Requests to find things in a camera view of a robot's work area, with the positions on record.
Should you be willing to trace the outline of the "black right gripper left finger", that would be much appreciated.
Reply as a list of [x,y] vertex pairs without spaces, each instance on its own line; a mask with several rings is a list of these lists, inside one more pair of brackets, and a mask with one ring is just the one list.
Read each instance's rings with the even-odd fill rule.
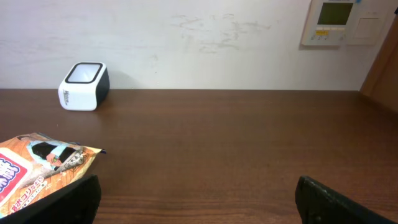
[[93,223],[101,201],[97,175],[83,177],[1,219],[16,223]]

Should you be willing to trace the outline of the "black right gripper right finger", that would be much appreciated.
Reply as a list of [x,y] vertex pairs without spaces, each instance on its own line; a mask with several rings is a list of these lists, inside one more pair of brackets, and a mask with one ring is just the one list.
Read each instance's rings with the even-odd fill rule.
[[397,224],[309,176],[301,176],[295,203],[303,224]]

